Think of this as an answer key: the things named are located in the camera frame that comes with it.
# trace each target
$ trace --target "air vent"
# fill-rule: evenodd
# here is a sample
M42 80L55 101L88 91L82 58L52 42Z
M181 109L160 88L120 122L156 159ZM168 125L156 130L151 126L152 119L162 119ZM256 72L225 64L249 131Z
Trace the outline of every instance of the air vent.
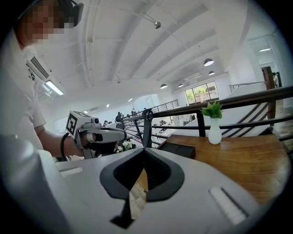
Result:
M41 66L41 64L38 62L36 57L33 57L31 59L32 64L38 69L38 71L47 79L49 77L49 74L45 71L45 69Z
M99 107L95 107L95 108L93 108L93 109L90 109L90 111L91 111L91 112L94 112L94 111L96 111L98 108L99 108Z

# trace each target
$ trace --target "wooden tabletop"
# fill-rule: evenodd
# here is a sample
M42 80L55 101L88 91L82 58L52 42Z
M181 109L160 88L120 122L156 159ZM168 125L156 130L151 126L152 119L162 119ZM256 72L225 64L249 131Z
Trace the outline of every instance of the wooden tabletop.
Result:
M248 190L260 204L282 191L290 173L289 158L273 134L223 138L217 145L209 143L207 137L181 135L171 135L166 142L194 146L195 160L218 169Z

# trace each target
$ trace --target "window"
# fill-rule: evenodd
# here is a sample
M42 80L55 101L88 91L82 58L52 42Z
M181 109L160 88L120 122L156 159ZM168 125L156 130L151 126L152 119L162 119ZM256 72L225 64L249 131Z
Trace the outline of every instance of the window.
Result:
M210 99L219 98L217 86L214 81L185 90L189 104L201 103Z

